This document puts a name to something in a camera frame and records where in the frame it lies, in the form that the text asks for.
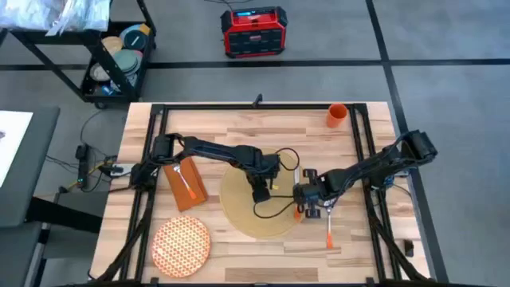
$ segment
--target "wooden table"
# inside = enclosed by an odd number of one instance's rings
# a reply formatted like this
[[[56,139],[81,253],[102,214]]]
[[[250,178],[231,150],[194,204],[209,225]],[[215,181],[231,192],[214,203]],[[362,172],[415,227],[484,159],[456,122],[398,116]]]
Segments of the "wooden table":
[[[394,128],[386,102],[367,103],[377,151],[394,142]],[[119,162],[137,163],[141,159],[150,103],[131,104]],[[319,173],[357,163],[350,119],[338,128],[325,127],[324,110],[178,110],[170,111],[167,132],[197,136],[219,144],[249,144],[256,147],[292,147],[301,157],[301,166]],[[362,141],[365,143],[362,130]],[[368,155],[366,144],[363,147]],[[325,218],[305,219],[282,238],[260,240],[236,230],[226,219],[218,192],[227,163],[195,157],[209,200],[183,214],[202,220],[211,234],[212,248],[206,264],[194,275],[180,279],[188,282],[365,282],[377,273],[363,201],[357,182],[339,200],[332,212],[333,250],[325,248]],[[112,188],[125,187],[128,179],[117,179]],[[409,190],[405,179],[396,184]],[[133,203],[134,191],[111,194],[104,212],[91,275],[102,274],[123,246]],[[395,240],[414,242],[410,261],[423,275],[429,276],[423,245],[410,196],[391,188],[387,204]],[[143,282],[159,277],[159,282],[177,281],[160,273],[150,252],[152,237],[169,218],[179,216],[165,176],[159,176],[151,222],[149,249],[145,259]],[[386,275],[391,277],[390,263],[381,241]],[[136,253],[133,250],[128,277],[134,276]]]

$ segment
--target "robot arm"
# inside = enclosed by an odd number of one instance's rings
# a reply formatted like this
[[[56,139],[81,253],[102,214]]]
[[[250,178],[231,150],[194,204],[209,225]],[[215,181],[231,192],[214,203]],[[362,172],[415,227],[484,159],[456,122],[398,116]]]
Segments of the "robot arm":
[[[369,178],[373,187],[383,187],[386,177],[429,163],[436,155],[437,151],[427,134],[418,130],[408,132],[379,153],[346,169],[334,169],[322,175],[317,175],[315,170],[304,170],[309,183],[294,186],[294,200],[301,212],[304,204],[308,204],[305,214],[308,218],[320,218],[315,205],[320,206],[320,202],[326,201],[335,204],[356,180]]]
[[[178,141],[182,151],[174,155],[174,143]],[[177,133],[157,136],[148,160],[139,163],[131,170],[132,186],[146,183],[152,172],[162,165],[180,163],[188,156],[201,156],[229,163],[246,173],[253,188],[253,201],[263,202],[270,199],[269,189],[280,171],[278,154],[262,155],[256,147],[238,145],[229,147],[217,143],[199,140],[194,136],[181,136]]]

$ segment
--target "round wooden board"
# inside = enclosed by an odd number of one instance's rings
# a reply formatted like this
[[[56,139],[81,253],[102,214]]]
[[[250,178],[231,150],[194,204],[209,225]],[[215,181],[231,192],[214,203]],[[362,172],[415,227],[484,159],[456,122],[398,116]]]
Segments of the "round wooden board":
[[[264,154],[274,153],[275,149],[262,149]],[[280,153],[280,160],[288,168],[296,166],[297,159],[286,152]],[[299,168],[300,181],[304,178]],[[294,171],[287,171],[280,166],[278,177],[274,179],[271,195],[292,195],[294,186]],[[230,223],[242,233],[254,238],[275,238],[287,234],[299,219],[294,218],[296,205],[291,205],[282,214],[275,218],[262,219],[253,213],[252,187],[246,180],[244,171],[229,167],[223,176],[220,190],[220,201],[225,216]],[[269,216],[282,210],[292,199],[272,198],[268,201],[257,204],[257,213],[261,216]]]

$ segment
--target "black metal frame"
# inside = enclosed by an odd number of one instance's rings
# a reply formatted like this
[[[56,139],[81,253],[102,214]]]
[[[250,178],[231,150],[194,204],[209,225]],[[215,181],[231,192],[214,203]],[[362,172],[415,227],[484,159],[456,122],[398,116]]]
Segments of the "black metal frame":
[[[279,109],[323,109],[326,110],[330,104],[266,104],[261,103],[262,97],[259,95],[256,99],[256,101],[252,104],[153,104],[151,108],[151,114],[149,119],[149,124],[147,127],[147,135],[145,138],[145,143],[143,147],[143,159],[146,159],[149,155],[151,143],[154,135],[154,127],[157,120],[158,115],[161,115],[161,124],[159,126],[159,134],[162,135],[166,132],[167,128],[167,120],[168,120],[168,113],[171,110],[279,110]],[[358,160],[363,160],[363,149],[362,149],[362,140],[361,135],[359,131],[359,125],[357,120],[357,114],[360,114],[363,119],[363,129],[366,134],[366,141],[368,144],[368,150],[370,155],[373,155],[375,153],[375,143],[371,131],[370,126],[370,119],[368,115],[367,105],[366,104],[347,104],[347,109],[349,110],[350,116],[351,116],[351,126],[355,141],[355,147],[356,147],[356,154],[358,156]],[[137,225],[137,218],[139,217],[139,209],[140,209],[140,203],[142,199],[142,190],[136,190],[135,197],[133,200],[133,205],[131,208],[131,217],[129,221],[129,227],[127,232],[127,241],[129,239],[132,240],[132,237],[135,233],[135,226]],[[371,189],[369,185],[363,184],[363,194],[365,198],[366,208],[367,208],[367,217],[370,220],[372,218],[377,218],[374,203],[372,202],[371,197]],[[385,280],[386,279],[386,272],[384,269],[384,262],[383,262],[383,255],[381,251],[381,246],[379,243],[379,235],[381,233],[386,233],[387,236],[389,236],[390,240],[393,240],[393,234],[391,230],[391,223],[390,223],[390,217],[388,214],[387,206],[386,206],[386,200],[385,197],[382,194],[383,191],[378,192],[378,198],[379,198],[379,210],[381,212],[381,225],[379,228],[376,225],[370,224],[370,231],[371,231],[371,239],[372,239],[372,245],[374,250],[374,256],[375,256],[375,264],[377,268],[377,273],[379,280]],[[152,209],[154,207],[154,201],[155,201],[155,188],[148,191],[147,196],[147,203],[146,203],[146,210],[148,209],[148,213],[150,217],[152,216]],[[143,274],[143,267],[144,267],[144,258],[145,254],[147,252],[147,242],[148,242],[148,235],[150,230],[150,223],[147,224],[144,227],[141,243],[139,245],[139,256],[137,258],[136,262],[136,271],[135,271],[135,277],[134,280],[141,281],[142,274]],[[395,258],[395,255],[390,251],[389,248],[389,254],[390,254],[390,263],[392,266],[392,272],[393,272],[393,278],[397,281],[402,280],[402,275],[400,274],[399,264],[397,263],[397,260]],[[128,277],[128,268],[130,264],[131,256],[128,254],[125,258],[125,261],[123,262],[121,269],[120,269],[120,277],[119,279],[126,280]]]
[[[154,38],[156,28],[151,15],[147,12],[147,7],[143,0],[136,0],[143,16],[145,24],[151,28],[148,37],[148,43],[143,51],[142,64],[139,69],[138,78],[135,86],[131,86],[128,79],[124,76],[119,66],[113,60],[110,53],[104,48],[101,38],[107,36],[118,36],[120,32],[132,25],[140,22],[109,22],[107,32],[94,30],[85,30],[83,32],[64,32],[61,36],[46,37],[45,32],[31,30],[12,30],[10,31],[30,52],[32,52],[43,64],[53,71],[77,96],[84,102],[95,103],[131,103],[141,97],[142,87],[147,70],[148,60],[152,49],[155,49]],[[92,54],[92,58],[86,67],[84,79],[80,87],[77,87],[61,70],[55,65],[36,45],[84,45]],[[89,76],[90,68],[99,62],[110,78],[117,84],[121,94],[105,96],[96,91],[97,83]]]

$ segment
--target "gray floor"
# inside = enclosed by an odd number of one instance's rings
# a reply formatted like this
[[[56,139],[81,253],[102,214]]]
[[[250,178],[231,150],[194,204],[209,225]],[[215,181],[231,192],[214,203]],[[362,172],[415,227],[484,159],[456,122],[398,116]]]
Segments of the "gray floor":
[[[255,0],[236,7],[270,4],[288,11],[290,25],[288,48],[267,59],[379,58],[364,1]],[[201,0],[151,0],[147,7],[158,26],[153,62],[228,61],[222,54],[218,18],[224,6]],[[505,22],[510,4],[504,0],[464,0],[461,5],[452,0],[375,0],[375,7],[390,58],[510,57],[510,28]],[[141,18],[134,1],[116,1],[113,9],[115,20]],[[57,63],[88,60],[87,51],[76,47],[46,46],[44,51]],[[0,65],[37,63],[10,35],[0,47]],[[454,282],[503,286],[508,281],[509,73],[510,66],[394,68],[410,128],[427,131],[440,152],[434,163],[422,168],[422,177]],[[83,76],[81,71],[67,74],[76,82]],[[61,107],[49,154],[73,161],[80,126],[94,113],[93,106],[80,102],[51,72],[0,72],[0,85],[2,108]],[[266,100],[390,102],[380,67],[150,70],[143,100],[252,100],[260,92]],[[125,115],[118,110],[101,113],[88,126],[85,139],[115,153]],[[37,193],[51,194],[73,179],[47,163]],[[97,202],[99,208],[104,204]],[[50,260],[44,286],[86,280],[93,248],[72,255],[60,245],[62,257],[74,258]]]

